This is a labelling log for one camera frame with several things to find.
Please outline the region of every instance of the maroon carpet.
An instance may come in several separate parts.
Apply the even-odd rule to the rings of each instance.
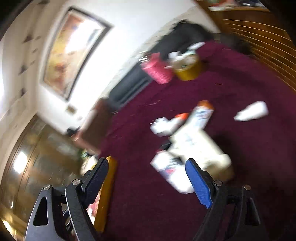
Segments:
[[[108,240],[190,241],[206,209],[196,195],[180,194],[151,166],[165,137],[154,119],[189,112],[199,100],[215,107],[205,131],[227,153],[232,185],[250,184],[272,239],[283,231],[296,201],[296,95],[256,61],[209,42],[198,50],[208,62],[196,80],[153,82],[113,117],[102,156],[119,161],[105,235]],[[270,114],[236,122],[235,114],[265,101]]]

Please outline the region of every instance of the painting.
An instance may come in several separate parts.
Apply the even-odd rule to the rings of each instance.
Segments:
[[[103,21],[70,8],[52,43],[43,81],[68,100],[81,69],[109,29]]]

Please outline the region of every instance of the wall decoration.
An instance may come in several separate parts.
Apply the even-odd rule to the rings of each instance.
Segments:
[[[68,100],[86,60],[109,29],[101,20],[70,8],[53,40],[43,81]]]
[[[25,94],[26,94],[26,89],[25,88],[22,88],[20,90],[20,98],[23,97]]]
[[[19,75],[22,74],[23,72],[25,72],[27,69],[28,69],[28,67],[26,65],[22,65],[20,68]]]
[[[77,112],[77,109],[74,106],[72,106],[72,105],[68,105],[66,111],[69,114],[74,115]]]
[[[25,38],[25,40],[23,41],[23,44],[24,44],[24,43],[27,43],[27,42],[29,42],[29,41],[31,41],[32,39],[33,39],[32,35],[29,34],[29,35]]]

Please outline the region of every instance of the plastic bottle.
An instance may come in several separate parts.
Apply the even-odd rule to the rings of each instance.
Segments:
[[[169,120],[165,117],[158,118],[150,126],[150,130],[159,137],[163,137],[166,135],[165,130],[167,129],[168,122]]]
[[[264,101],[256,101],[239,111],[234,117],[235,121],[249,121],[268,115],[268,108]]]
[[[168,121],[167,128],[164,131],[166,136],[173,134],[188,118],[189,113],[182,113],[176,115],[173,119]]]
[[[196,130],[204,129],[213,111],[214,107],[207,100],[199,101],[189,116],[188,125]]]
[[[194,192],[186,174],[185,165],[168,151],[159,151],[150,163],[178,192]]]

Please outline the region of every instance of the wooden cabinet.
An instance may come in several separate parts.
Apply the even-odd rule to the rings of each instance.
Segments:
[[[211,12],[207,0],[195,0],[224,33],[247,41],[253,57],[270,67],[296,91],[296,48],[278,18],[266,8],[234,7]]]
[[[35,201],[45,184],[68,185],[81,178],[80,150],[34,116],[19,137],[1,182],[1,217],[24,235]]]

